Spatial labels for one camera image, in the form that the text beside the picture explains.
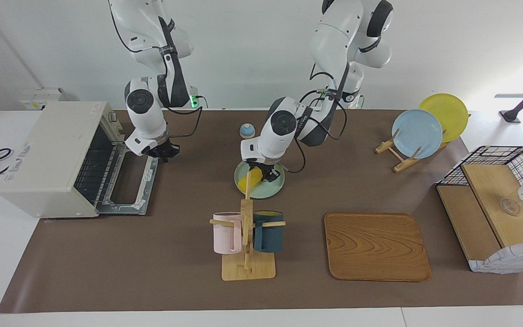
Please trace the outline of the pale green plate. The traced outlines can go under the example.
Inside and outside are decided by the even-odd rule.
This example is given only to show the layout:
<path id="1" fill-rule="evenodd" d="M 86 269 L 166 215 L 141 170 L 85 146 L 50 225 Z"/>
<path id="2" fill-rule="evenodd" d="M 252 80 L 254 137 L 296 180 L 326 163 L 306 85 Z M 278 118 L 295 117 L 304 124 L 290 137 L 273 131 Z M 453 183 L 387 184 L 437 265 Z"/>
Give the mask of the pale green plate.
<path id="1" fill-rule="evenodd" d="M 275 170 L 280 173 L 280 176 L 272 182 L 266 180 L 260 181 L 255 186 L 251 188 L 251 198 L 254 199 L 265 199 L 274 196 L 282 187 L 285 182 L 285 171 L 284 168 L 278 164 L 275 165 Z M 246 162 L 240 162 L 234 171 L 234 183 L 243 194 L 245 194 L 245 189 L 239 188 L 239 182 L 242 178 L 245 178 L 247 171 L 249 170 L 249 165 Z"/>

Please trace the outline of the yellow corn cob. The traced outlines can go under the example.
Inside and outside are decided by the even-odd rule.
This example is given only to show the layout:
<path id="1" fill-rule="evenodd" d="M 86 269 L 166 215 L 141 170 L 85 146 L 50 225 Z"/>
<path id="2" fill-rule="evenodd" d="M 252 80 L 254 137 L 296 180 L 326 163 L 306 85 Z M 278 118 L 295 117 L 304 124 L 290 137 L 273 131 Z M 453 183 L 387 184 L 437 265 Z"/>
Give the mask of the yellow corn cob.
<path id="1" fill-rule="evenodd" d="M 253 191 L 253 188 L 258 185 L 263 180 L 263 172 L 261 169 L 257 168 L 254 170 L 254 175 L 251 176 L 251 172 L 248 172 L 239 180 L 238 188 L 241 192 L 245 193 L 247 187 L 250 187 L 250 190 Z"/>

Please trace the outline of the white toaster oven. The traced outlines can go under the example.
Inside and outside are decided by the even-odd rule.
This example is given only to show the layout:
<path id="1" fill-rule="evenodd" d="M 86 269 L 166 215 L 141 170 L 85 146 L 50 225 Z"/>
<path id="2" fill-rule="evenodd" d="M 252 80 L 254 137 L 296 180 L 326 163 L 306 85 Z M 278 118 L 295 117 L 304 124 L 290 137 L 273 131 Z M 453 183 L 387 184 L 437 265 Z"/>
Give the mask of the white toaster oven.
<path id="1" fill-rule="evenodd" d="M 50 102 L 0 182 L 0 196 L 30 216 L 144 215 L 158 159 L 147 157 L 133 203 L 112 199 L 129 153 L 106 101 Z"/>

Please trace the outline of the dark teal mug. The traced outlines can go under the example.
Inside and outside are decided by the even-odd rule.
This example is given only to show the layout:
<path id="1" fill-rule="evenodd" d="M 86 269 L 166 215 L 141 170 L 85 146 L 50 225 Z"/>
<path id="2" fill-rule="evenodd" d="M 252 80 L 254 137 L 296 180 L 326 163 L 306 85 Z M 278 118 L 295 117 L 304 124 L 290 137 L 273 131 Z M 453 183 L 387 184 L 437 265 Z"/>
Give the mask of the dark teal mug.
<path id="1" fill-rule="evenodd" d="M 262 253 L 278 253 L 284 246 L 283 226 L 263 226 L 266 222 L 282 222 L 284 214 L 280 211 L 255 211 L 253 248 Z"/>

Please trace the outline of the pink mug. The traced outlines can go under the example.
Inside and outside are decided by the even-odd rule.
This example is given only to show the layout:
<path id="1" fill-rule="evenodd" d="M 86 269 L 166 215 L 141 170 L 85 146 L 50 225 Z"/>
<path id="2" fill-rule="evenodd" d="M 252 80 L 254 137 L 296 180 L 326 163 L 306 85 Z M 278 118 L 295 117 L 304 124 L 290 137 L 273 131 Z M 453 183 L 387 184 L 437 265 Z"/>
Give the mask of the pink mug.
<path id="1" fill-rule="evenodd" d="M 241 213 L 214 213 L 212 218 L 230 223 L 229 226 L 212 226 L 214 252 L 223 255 L 240 253 L 243 250 Z"/>

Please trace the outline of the wooden mug tree stand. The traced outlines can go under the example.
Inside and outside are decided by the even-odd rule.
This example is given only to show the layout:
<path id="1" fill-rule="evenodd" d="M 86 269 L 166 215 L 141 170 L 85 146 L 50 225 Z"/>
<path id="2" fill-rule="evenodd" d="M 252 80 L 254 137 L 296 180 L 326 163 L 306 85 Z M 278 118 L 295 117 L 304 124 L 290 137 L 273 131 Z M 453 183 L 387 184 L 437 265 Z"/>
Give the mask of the wooden mug tree stand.
<path id="1" fill-rule="evenodd" d="M 245 198 L 241 200 L 241 230 L 238 243 L 241 252 L 222 255 L 221 277 L 223 281 L 245 281 L 276 277 L 275 256 L 254 249 L 253 234 L 256 228 L 251 199 L 252 171 L 246 174 Z"/>

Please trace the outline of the brown table mat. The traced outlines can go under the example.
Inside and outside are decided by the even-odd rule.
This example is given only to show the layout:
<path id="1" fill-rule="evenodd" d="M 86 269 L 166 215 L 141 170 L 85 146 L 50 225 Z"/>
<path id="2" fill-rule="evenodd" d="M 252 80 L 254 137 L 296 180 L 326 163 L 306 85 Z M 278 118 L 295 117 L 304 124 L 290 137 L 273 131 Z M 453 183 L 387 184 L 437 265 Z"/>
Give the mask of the brown table mat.
<path id="1" fill-rule="evenodd" d="M 523 272 L 473 273 L 434 189 L 467 154 L 462 141 L 403 173 L 374 148 L 397 110 L 351 110 L 340 141 L 305 149 L 307 166 L 255 203 L 285 214 L 276 277 L 225 282 L 212 250 L 213 213 L 236 211 L 238 129 L 258 110 L 208 111 L 181 153 L 157 169 L 142 217 L 41 220 L 0 302 L 0 313 L 265 310 L 523 305 Z M 407 213 L 423 236 L 430 278 L 421 283 L 338 281 L 327 265 L 326 213 Z"/>

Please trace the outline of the wooden serving tray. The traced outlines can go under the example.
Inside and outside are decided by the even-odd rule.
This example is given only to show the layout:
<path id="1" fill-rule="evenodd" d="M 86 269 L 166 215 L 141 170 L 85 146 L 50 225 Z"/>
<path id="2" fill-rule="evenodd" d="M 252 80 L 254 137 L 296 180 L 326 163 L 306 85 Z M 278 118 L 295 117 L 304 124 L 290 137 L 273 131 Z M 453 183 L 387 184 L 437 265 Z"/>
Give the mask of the wooden serving tray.
<path id="1" fill-rule="evenodd" d="M 419 226 L 406 213 L 326 213 L 326 256 L 340 281 L 420 283 L 431 269 Z"/>

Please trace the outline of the wooden plate rack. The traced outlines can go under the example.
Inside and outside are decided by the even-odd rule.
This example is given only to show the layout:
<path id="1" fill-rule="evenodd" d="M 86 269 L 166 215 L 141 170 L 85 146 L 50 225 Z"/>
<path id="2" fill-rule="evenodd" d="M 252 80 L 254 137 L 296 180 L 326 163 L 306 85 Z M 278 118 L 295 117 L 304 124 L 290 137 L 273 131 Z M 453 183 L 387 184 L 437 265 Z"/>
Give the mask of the wooden plate rack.
<path id="1" fill-rule="evenodd" d="M 403 170 L 406 170 L 407 168 L 411 167 L 415 163 L 417 163 L 417 162 L 422 160 L 422 159 L 415 159 L 413 157 L 407 157 L 407 156 L 403 155 L 401 152 L 399 152 L 398 149 L 395 147 L 394 138 L 395 137 L 392 136 L 392 134 L 391 134 L 390 139 L 382 142 L 380 145 L 378 145 L 378 147 L 376 147 L 374 149 L 374 151 L 375 151 L 376 154 L 381 154 L 381 153 L 384 153 L 386 151 L 389 151 L 396 158 L 398 158 L 399 163 L 397 165 L 395 165 L 394 168 L 393 168 L 395 173 L 402 172 Z M 440 149 L 444 149 L 444 147 L 446 147 L 447 145 L 448 145 L 448 143 L 446 143 L 446 144 L 441 143 L 438 151 Z"/>

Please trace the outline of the light blue plate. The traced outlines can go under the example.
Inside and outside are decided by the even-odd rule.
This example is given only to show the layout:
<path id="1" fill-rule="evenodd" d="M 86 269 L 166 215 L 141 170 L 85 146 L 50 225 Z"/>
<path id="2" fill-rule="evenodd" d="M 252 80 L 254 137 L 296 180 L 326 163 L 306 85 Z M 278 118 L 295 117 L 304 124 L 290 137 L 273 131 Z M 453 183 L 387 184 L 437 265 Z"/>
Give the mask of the light blue plate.
<path id="1" fill-rule="evenodd" d="M 438 119 L 422 109 L 410 109 L 399 114 L 391 133 L 398 151 L 415 159 L 427 158 L 436 153 L 443 138 Z"/>

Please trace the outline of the yellow plate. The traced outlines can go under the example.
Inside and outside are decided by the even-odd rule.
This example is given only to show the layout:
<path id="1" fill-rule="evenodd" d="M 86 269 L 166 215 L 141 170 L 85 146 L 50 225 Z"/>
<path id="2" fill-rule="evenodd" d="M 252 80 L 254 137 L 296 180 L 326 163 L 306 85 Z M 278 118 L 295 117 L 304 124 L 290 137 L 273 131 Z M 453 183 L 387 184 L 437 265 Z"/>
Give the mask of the yellow plate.
<path id="1" fill-rule="evenodd" d="M 419 109 L 433 114 L 441 124 L 442 143 L 450 143 L 465 131 L 469 121 L 466 105 L 458 97 L 438 93 L 430 95 L 419 104 Z"/>

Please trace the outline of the wooden step shelf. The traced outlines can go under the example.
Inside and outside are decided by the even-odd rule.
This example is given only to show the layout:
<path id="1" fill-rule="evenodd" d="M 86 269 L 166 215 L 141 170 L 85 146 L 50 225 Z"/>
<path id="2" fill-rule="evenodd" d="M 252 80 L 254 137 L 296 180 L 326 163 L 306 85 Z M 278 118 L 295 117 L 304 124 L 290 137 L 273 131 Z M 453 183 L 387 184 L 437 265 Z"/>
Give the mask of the wooden step shelf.
<path id="1" fill-rule="evenodd" d="M 496 251 L 523 243 L 521 186 L 506 165 L 462 165 L 469 186 L 443 186 L 436 190 L 451 221 L 465 258 L 485 260 Z M 521 203 L 519 217 L 507 214 L 501 199 Z"/>

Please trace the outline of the small clear glass dish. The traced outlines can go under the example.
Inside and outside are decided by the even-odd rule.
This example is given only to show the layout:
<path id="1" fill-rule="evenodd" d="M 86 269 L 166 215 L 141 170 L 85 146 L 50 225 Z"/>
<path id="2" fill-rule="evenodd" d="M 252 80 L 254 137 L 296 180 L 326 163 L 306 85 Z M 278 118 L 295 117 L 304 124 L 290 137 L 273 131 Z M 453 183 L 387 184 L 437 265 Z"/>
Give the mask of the small clear glass dish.
<path id="1" fill-rule="evenodd" d="M 502 209 L 509 215 L 513 217 L 519 217 L 522 207 L 521 203 L 519 203 L 515 199 L 510 198 L 503 198 L 500 201 Z"/>

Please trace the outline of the white checked cloth liner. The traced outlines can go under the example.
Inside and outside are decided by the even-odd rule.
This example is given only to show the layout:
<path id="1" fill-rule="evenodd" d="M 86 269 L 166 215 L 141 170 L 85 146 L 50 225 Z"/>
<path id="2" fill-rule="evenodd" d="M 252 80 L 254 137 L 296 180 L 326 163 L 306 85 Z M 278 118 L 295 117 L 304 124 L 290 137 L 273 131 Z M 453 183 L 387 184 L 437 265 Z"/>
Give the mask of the white checked cloth liner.
<path id="1" fill-rule="evenodd" d="M 496 251 L 485 260 L 469 260 L 474 273 L 510 274 L 523 272 L 523 243 Z"/>

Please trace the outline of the white wall box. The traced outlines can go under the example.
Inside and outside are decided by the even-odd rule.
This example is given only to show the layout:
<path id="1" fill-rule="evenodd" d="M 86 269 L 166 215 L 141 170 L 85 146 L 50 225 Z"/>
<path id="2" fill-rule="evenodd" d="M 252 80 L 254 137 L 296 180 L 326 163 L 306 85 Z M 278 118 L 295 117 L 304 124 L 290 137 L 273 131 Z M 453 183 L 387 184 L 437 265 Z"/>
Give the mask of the white wall box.
<path id="1" fill-rule="evenodd" d="M 19 93 L 25 110 L 43 110 L 49 102 L 68 101 L 61 88 L 19 89 Z"/>

